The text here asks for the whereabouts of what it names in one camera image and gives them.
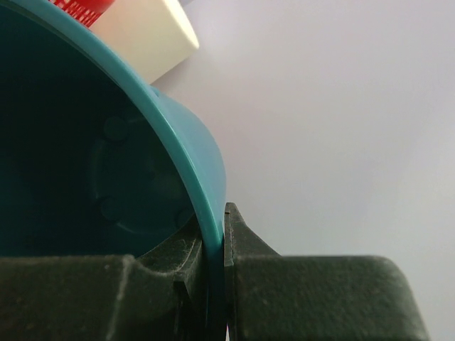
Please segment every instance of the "textured plastic surface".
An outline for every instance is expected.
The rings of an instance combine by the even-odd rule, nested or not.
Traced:
[[[204,340],[207,283],[198,230],[191,218],[138,259],[0,258],[0,340]]]
[[[232,203],[225,271],[232,341],[429,340],[409,284],[390,260],[280,256]]]
[[[47,0],[0,0],[0,23],[1,255],[138,255],[194,209],[223,296],[225,170],[204,125]]]

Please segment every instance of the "white wall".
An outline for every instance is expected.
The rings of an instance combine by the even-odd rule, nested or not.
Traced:
[[[196,0],[156,85],[222,149],[228,200],[282,254],[378,254],[455,335],[455,1]]]

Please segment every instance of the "clamp jaw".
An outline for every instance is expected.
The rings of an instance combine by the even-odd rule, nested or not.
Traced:
[[[225,210],[232,341],[429,340],[411,290],[387,259],[280,256]],[[0,259],[0,340],[224,340],[205,325],[198,222],[132,256]]]

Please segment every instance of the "red label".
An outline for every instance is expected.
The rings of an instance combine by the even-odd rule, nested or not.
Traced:
[[[80,23],[90,27],[114,0],[49,0]]]

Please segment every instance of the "red packaging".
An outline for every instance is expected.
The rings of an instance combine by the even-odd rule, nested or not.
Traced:
[[[49,0],[80,23],[90,27],[115,0]]]

